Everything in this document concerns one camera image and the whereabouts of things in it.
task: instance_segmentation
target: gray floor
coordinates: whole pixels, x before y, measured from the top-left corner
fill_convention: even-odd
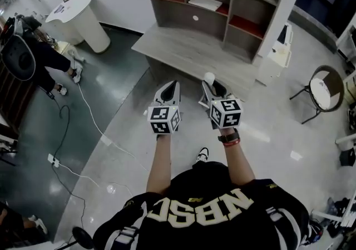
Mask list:
[[[340,199],[354,190],[356,172],[353,168],[340,168],[339,150],[334,144],[337,137],[345,134],[346,105],[301,125],[303,119],[315,112],[310,98],[307,93],[293,101],[289,97],[308,83],[320,65],[331,65],[344,75],[342,60],[301,28],[293,26],[293,30],[289,67],[268,87],[256,82],[244,104],[239,127],[241,146],[257,178],[272,178],[309,211],[324,210],[329,197]],[[210,149],[209,160],[226,163],[217,131],[212,131],[197,103],[200,86],[181,76],[167,77],[181,82],[180,111],[184,113],[179,131],[172,139],[172,176],[190,169],[202,146]],[[82,175],[91,177],[100,187],[81,178],[74,189],[75,194],[86,199],[83,220],[90,235],[122,208],[130,193],[138,195],[145,191],[148,178],[145,169],[150,170],[156,140],[142,113],[156,89],[151,74],[145,73],[105,131],[116,145],[135,157],[99,141]],[[72,197],[56,240],[69,239],[71,228],[80,225],[82,211],[82,203]],[[330,241],[325,236],[321,243],[330,245]],[[313,247],[322,249],[317,244]]]
[[[97,55],[84,43],[78,48],[86,59],[80,82],[82,91],[101,130],[105,130],[127,95],[148,68],[147,61],[130,49],[139,36],[108,31],[110,48]],[[76,84],[61,71],[51,70],[54,79],[68,88],[68,95],[56,95],[60,105],[70,107],[70,127],[62,149],[57,154],[62,164],[80,173],[86,165],[101,134],[95,128],[90,112]],[[70,195],[58,182],[47,161],[48,153],[58,147],[67,123],[45,93],[37,91],[22,123],[18,155],[13,168],[0,162],[0,196],[11,208],[25,216],[36,214],[46,224],[54,239]],[[72,190],[78,177],[64,168],[57,169],[62,181]]]

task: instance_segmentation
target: red bracelet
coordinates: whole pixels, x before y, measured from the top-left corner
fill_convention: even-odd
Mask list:
[[[236,139],[234,141],[223,143],[223,146],[224,147],[230,147],[230,146],[236,145],[238,143],[240,143],[240,138],[238,138],[238,139]]]

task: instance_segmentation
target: black office chair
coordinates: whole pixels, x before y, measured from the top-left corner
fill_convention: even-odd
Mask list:
[[[313,94],[313,91],[310,87],[310,83],[312,82],[313,79],[320,79],[323,80],[325,86],[328,88],[329,93],[330,93],[330,106],[325,108],[321,106],[321,104],[318,102],[318,99],[315,94]],[[320,113],[322,112],[332,112],[341,106],[344,100],[344,83],[339,75],[339,73],[332,67],[324,65],[320,66],[315,70],[313,73],[313,76],[311,77],[309,81],[309,85],[305,86],[301,91],[299,91],[297,94],[289,98],[290,100],[294,99],[296,96],[298,96],[301,92],[306,91],[309,93],[311,100],[313,104],[316,107],[317,114],[312,116],[310,119],[307,119],[303,121],[301,124],[305,124],[306,122],[315,119]]]

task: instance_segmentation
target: power strip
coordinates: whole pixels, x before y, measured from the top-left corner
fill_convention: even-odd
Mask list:
[[[55,158],[52,154],[49,154],[48,155],[48,159],[47,159],[51,164],[54,163],[53,166],[55,166],[56,168],[59,168],[60,167],[60,161]]]

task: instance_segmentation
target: wrist watch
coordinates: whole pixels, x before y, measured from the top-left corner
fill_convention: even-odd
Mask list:
[[[227,143],[227,142],[231,142],[231,141],[240,139],[238,130],[236,128],[234,128],[234,130],[235,130],[234,133],[229,134],[229,135],[218,136],[217,139],[222,143]]]

